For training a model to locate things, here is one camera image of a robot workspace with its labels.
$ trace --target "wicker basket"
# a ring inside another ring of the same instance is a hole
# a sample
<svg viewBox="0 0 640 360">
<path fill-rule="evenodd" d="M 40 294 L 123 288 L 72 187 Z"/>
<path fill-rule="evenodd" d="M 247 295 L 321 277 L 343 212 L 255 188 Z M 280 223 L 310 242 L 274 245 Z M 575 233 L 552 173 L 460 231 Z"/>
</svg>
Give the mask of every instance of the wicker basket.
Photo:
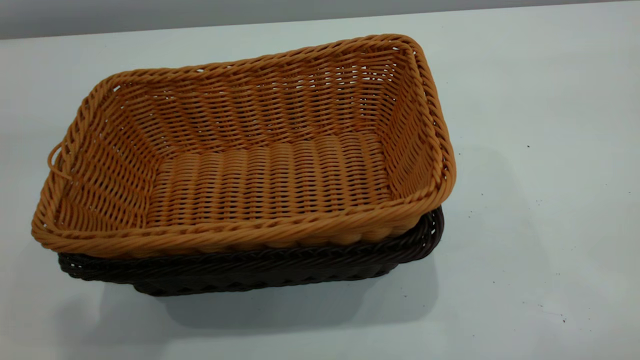
<svg viewBox="0 0 640 360">
<path fill-rule="evenodd" d="M 377 242 L 456 177 L 422 49 L 402 35 L 115 74 L 49 166 L 33 236 L 100 258 Z"/>
<path fill-rule="evenodd" d="M 102 259 L 58 254 L 61 269 L 84 280 L 132 284 L 153 296 L 246 291 L 268 286 L 358 280 L 387 274 L 422 259 L 444 230 L 438 208 L 398 238 L 345 247 L 298 247 L 147 259 Z"/>
</svg>

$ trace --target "stacked baskets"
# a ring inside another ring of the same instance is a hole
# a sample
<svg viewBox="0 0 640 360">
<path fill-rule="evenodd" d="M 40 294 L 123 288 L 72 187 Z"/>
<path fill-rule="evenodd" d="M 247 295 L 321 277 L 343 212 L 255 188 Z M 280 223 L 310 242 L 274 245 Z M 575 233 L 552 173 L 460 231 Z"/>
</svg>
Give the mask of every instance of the stacked baskets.
<svg viewBox="0 0 640 360">
<path fill-rule="evenodd" d="M 116 74 L 49 166 L 33 236 L 157 296 L 385 274 L 433 250 L 456 177 L 402 35 Z"/>
</svg>

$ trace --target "white surface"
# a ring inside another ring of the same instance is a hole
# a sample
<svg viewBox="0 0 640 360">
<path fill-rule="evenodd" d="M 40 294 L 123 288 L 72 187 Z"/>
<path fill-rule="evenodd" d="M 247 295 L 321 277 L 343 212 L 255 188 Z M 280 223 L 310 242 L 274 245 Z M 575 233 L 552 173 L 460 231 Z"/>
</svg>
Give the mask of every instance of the white surface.
<svg viewBox="0 0 640 360">
<path fill-rule="evenodd" d="M 388 276 L 154 299 L 29 235 L 47 153 L 102 78 L 405 33 L 458 160 L 429 258 Z M 3 359 L 637 359 L 640 3 L 0 42 Z"/>
</svg>

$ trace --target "woven strand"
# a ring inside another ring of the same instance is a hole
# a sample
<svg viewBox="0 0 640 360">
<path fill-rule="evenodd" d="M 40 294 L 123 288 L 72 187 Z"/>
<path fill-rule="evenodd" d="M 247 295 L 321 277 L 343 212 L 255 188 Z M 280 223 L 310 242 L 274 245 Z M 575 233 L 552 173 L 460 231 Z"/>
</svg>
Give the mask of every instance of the woven strand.
<svg viewBox="0 0 640 360">
<path fill-rule="evenodd" d="M 422 49 L 393 34 L 115 74 L 49 163 L 33 236 L 99 258 L 381 241 L 456 178 Z"/>
</svg>

